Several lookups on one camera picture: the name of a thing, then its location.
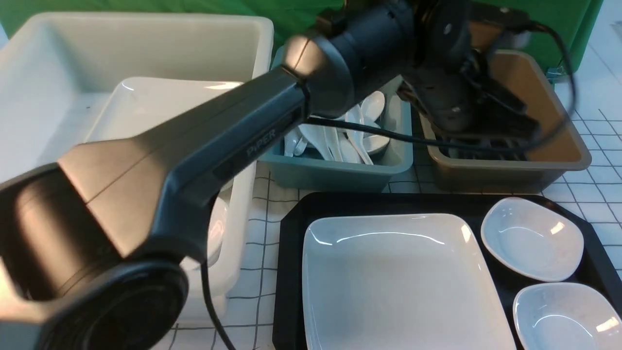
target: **white plastic bin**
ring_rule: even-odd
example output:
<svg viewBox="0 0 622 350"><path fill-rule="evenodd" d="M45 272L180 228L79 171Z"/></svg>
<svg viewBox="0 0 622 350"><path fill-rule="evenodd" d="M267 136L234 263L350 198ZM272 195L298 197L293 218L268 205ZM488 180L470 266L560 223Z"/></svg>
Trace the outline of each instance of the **white plastic bin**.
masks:
<svg viewBox="0 0 622 350"><path fill-rule="evenodd" d="M272 22L210 14L45 13L0 50L0 182L55 161L85 140L115 86L129 77L246 82L267 72ZM255 165L235 177L230 224L210 286L220 316L239 277ZM180 322L211 323L200 274Z"/></svg>

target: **black serving tray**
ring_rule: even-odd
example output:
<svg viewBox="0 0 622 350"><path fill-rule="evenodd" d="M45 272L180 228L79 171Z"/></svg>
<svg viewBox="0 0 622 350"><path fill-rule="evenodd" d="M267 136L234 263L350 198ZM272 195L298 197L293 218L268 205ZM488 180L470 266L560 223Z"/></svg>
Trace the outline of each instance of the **black serving tray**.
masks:
<svg viewBox="0 0 622 350"><path fill-rule="evenodd" d="M302 312L302 245L307 227L323 217L447 213L466 221L480 245L499 294L517 349L523 349L514 327L512 304L518 292L540 281L524 277L497 261L481 243L481 222L499 195L313 193L303 198L281 221L279 266L272 342L277 350L307 348ZM622 314L622 281L592 225L540 196L515 196L540 204L574 222L585 239L583 258L566 281L583 283L607 298Z"/></svg>

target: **green backdrop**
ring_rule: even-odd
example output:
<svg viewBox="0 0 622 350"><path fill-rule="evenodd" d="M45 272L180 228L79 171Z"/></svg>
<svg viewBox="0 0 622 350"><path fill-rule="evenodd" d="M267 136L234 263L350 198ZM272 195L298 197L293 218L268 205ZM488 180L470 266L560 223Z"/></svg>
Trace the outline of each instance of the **green backdrop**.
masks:
<svg viewBox="0 0 622 350"><path fill-rule="evenodd" d="M532 19L557 30L567 43L574 69L581 61L603 0L483 0L527 11ZM10 36L32 15L46 11L139 11L242 14L270 18L274 47L313 24L326 7L343 0L0 0L0 22ZM558 67L560 54L552 39L536 34L525 49L544 69Z"/></svg>

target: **white oval dish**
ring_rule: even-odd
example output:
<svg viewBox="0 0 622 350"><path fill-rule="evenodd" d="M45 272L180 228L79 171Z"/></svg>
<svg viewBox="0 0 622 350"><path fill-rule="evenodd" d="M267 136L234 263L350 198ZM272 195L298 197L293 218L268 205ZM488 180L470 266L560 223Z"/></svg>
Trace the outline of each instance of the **white oval dish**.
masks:
<svg viewBox="0 0 622 350"><path fill-rule="evenodd" d="M309 350L516 348L480 247L457 216L319 219L302 254Z"/></svg>
<svg viewBox="0 0 622 350"><path fill-rule="evenodd" d="M578 283L543 283L514 299L525 350L620 350L622 321L607 299Z"/></svg>
<svg viewBox="0 0 622 350"><path fill-rule="evenodd" d="M583 234L573 222L516 197L502 199L488 211L481 240L503 265L544 282L570 277L583 256Z"/></svg>

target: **tan plastic bin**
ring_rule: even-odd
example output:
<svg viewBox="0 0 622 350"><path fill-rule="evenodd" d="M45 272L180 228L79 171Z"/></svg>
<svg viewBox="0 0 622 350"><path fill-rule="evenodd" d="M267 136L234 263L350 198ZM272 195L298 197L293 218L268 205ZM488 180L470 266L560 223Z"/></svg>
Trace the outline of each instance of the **tan plastic bin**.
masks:
<svg viewBox="0 0 622 350"><path fill-rule="evenodd" d="M527 114L548 133L564 117L564 107L536 61L518 51L500 50L491 64L495 79L524 101ZM434 140L429 121L421 118L425 138ZM573 123L549 144L526 154L527 161L453 159L428 147L439 188L448 191L540 191L566 171L589 167L592 156Z"/></svg>

